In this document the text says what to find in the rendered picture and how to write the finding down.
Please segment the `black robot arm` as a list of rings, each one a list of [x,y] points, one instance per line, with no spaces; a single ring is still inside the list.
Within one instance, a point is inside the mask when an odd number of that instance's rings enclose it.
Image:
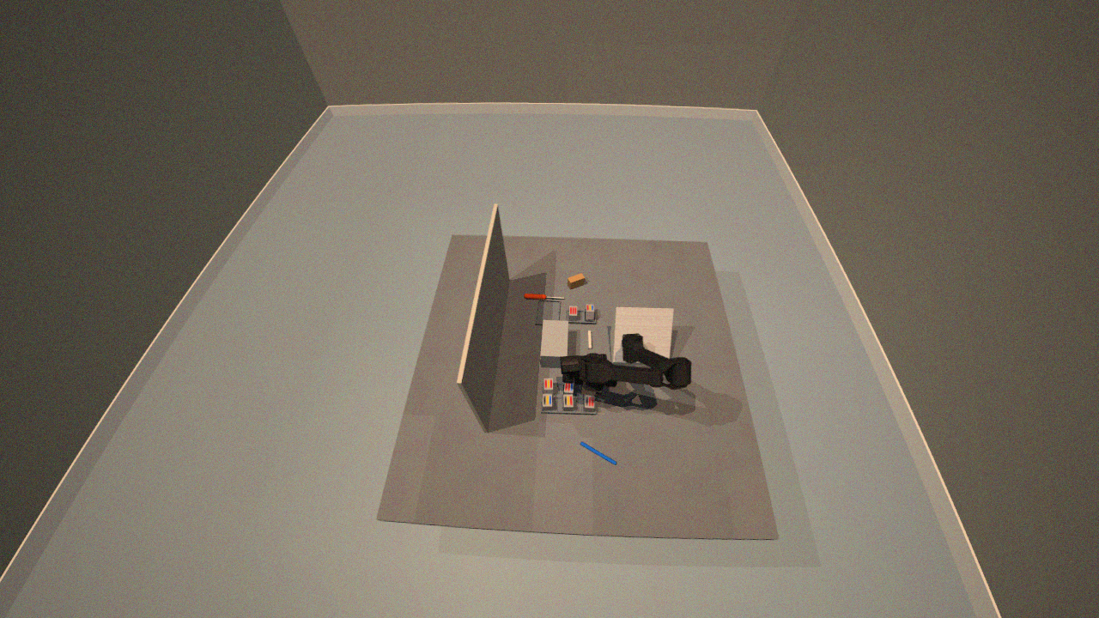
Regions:
[[[691,361],[687,357],[664,357],[643,347],[643,336],[623,334],[623,361],[629,364],[639,361],[647,367],[620,367],[607,360],[607,354],[588,354],[560,357],[562,374],[579,374],[582,395],[599,397],[601,384],[607,382],[631,382],[652,387],[667,387],[682,390],[691,384]],[[664,375],[667,382],[664,383]],[[598,389],[597,389],[598,388]]]

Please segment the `blue cylindrical rod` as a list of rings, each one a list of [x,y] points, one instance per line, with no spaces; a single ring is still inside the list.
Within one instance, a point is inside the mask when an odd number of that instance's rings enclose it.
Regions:
[[[607,455],[604,455],[604,454],[602,454],[602,453],[600,453],[600,452],[598,452],[598,451],[593,450],[593,446],[589,446],[589,445],[586,445],[586,443],[585,443],[585,442],[581,442],[580,444],[581,444],[582,446],[587,446],[587,449],[588,449],[589,451],[592,451],[592,452],[593,452],[593,454],[596,454],[596,455],[599,455],[600,457],[604,457],[604,460],[608,460],[608,461],[609,461],[609,462],[610,462],[611,464],[614,464],[614,465],[617,465],[617,461],[615,461],[615,460],[611,460],[611,457],[607,457]]]

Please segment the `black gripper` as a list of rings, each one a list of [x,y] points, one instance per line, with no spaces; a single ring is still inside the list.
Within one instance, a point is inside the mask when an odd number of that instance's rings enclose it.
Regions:
[[[562,376],[562,382],[566,384],[571,384],[574,382],[575,385],[582,385],[579,374],[564,374],[564,376]],[[617,382],[607,382],[606,386],[617,387]]]

